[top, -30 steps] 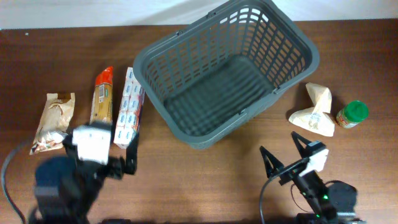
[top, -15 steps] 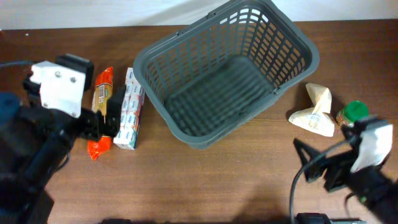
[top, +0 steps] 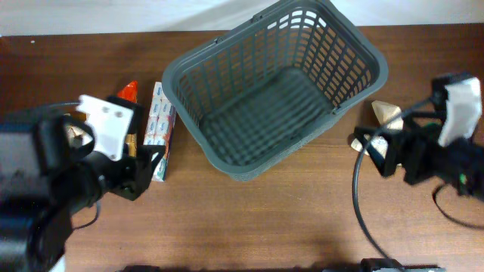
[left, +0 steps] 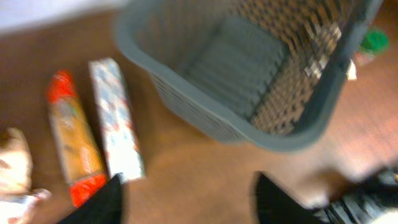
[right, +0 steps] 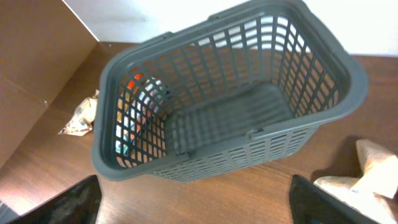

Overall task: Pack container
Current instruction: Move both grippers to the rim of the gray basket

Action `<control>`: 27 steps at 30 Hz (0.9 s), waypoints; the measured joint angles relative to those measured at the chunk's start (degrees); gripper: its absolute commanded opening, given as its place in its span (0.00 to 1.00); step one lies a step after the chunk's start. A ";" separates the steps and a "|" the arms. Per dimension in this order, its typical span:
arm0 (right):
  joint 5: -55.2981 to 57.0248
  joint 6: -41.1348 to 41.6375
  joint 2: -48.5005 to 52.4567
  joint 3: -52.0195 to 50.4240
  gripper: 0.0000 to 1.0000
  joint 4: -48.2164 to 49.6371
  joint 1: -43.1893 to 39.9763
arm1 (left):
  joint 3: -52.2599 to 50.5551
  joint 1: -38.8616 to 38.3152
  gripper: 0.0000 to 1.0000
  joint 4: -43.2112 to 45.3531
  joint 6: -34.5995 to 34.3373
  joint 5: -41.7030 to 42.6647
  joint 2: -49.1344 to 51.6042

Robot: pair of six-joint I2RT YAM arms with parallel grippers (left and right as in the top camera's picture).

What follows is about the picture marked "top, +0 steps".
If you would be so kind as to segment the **grey plastic shopping basket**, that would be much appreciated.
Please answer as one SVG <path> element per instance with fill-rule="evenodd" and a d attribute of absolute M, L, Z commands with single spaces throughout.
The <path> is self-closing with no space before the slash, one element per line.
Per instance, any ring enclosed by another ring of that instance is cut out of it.
<path fill-rule="evenodd" d="M 288 0 L 175 59 L 162 88 L 208 161 L 250 181 L 388 75 L 383 54 L 331 2 Z"/>

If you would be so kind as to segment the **spaghetti packet with orange ends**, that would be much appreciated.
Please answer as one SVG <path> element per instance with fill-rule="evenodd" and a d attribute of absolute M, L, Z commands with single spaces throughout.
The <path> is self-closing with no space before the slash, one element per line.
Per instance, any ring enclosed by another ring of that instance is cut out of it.
<path fill-rule="evenodd" d="M 138 82 L 131 81 L 121 91 L 117 93 L 117 97 L 120 97 L 129 102 L 138 102 Z M 134 157 L 137 153 L 137 131 L 129 129 L 129 133 L 125 137 L 125 151 L 128 155 Z"/>

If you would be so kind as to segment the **white tissue multipack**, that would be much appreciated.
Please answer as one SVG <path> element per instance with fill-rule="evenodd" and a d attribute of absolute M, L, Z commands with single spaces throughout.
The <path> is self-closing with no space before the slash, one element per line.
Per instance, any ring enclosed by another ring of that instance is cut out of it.
<path fill-rule="evenodd" d="M 164 182 L 166 180 L 169 148 L 176 116 L 175 107 L 163 92 L 162 82 L 155 82 L 143 145 L 164 146 L 166 151 L 154 170 L 153 181 Z"/>

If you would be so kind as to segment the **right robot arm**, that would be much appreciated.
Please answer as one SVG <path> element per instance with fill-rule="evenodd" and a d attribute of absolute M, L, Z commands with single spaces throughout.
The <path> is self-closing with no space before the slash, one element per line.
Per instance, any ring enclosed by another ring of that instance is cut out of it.
<path fill-rule="evenodd" d="M 385 178 L 397 167 L 416 185 L 438 177 L 458 194 L 483 198 L 483 148 L 473 140 L 483 112 L 481 83 L 470 73 L 449 73 L 431 82 L 431 95 L 399 114 L 401 129 L 358 126 L 361 141 Z"/>

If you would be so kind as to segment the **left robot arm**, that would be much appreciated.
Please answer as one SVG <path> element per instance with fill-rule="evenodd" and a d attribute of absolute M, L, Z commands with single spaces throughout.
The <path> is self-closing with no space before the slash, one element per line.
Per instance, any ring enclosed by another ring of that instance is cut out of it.
<path fill-rule="evenodd" d="M 82 95 L 8 113 L 1 119 L 1 269 L 50 271 L 74 232 L 72 217 L 112 193 L 136 200 L 151 183 L 166 148 L 125 147 L 143 108 L 110 96 Z"/>

